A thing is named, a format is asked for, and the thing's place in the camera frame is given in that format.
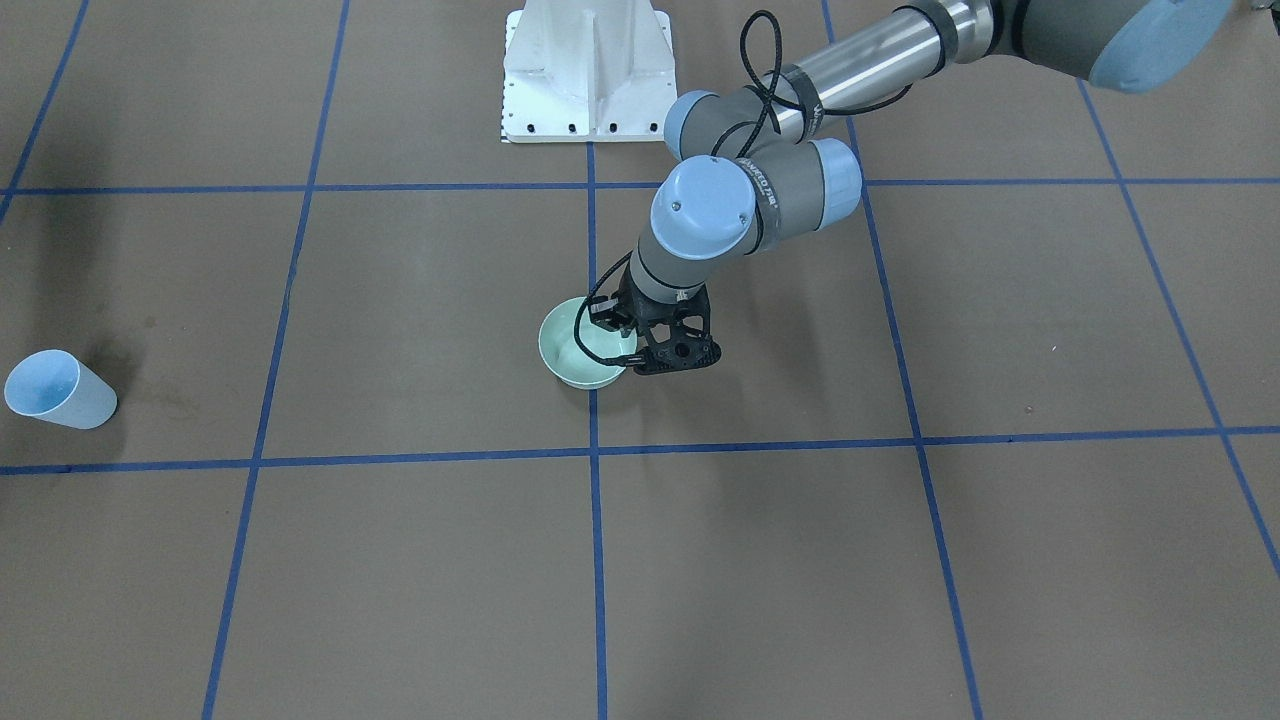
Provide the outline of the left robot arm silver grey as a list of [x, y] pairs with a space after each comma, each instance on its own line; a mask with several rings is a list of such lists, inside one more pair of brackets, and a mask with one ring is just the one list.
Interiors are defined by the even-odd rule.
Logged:
[[904, 1], [886, 18], [795, 63], [751, 73], [731, 94], [678, 97], [664, 140], [676, 168], [616, 292], [593, 291], [579, 319], [632, 334], [707, 315], [723, 265], [826, 228], [860, 202], [855, 152], [824, 126], [884, 109], [916, 83], [992, 55], [1098, 88], [1144, 94], [1206, 47], [1228, 1]]

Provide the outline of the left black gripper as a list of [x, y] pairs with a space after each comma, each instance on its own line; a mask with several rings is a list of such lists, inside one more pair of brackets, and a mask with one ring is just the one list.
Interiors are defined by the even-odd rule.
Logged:
[[710, 299], [704, 284], [676, 290], [671, 299], [653, 299], [634, 282], [620, 282], [612, 300], [589, 300], [591, 324], [630, 336], [664, 327], [672, 334], [710, 336]]

